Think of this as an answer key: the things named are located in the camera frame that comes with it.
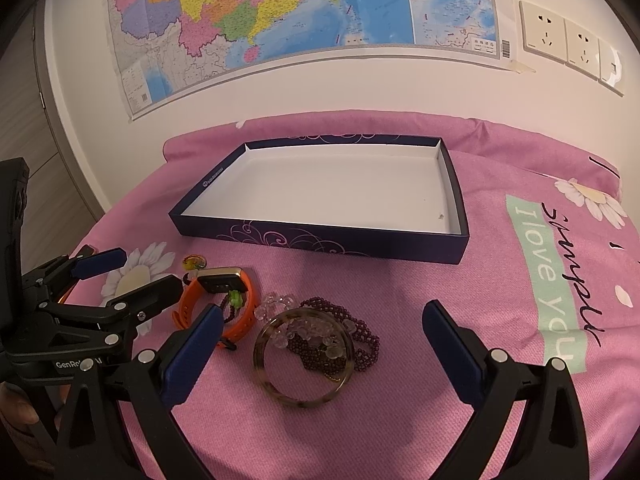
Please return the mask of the person's left hand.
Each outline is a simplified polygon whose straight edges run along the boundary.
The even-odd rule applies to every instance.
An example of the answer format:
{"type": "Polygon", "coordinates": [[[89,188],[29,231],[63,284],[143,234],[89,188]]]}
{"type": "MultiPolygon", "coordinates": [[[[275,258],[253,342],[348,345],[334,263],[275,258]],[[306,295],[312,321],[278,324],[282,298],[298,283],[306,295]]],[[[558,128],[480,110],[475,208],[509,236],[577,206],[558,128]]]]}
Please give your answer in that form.
{"type": "Polygon", "coordinates": [[[25,431],[28,426],[39,422],[35,409],[21,395],[2,382],[0,388],[0,408],[4,419],[14,428],[25,431]]]}

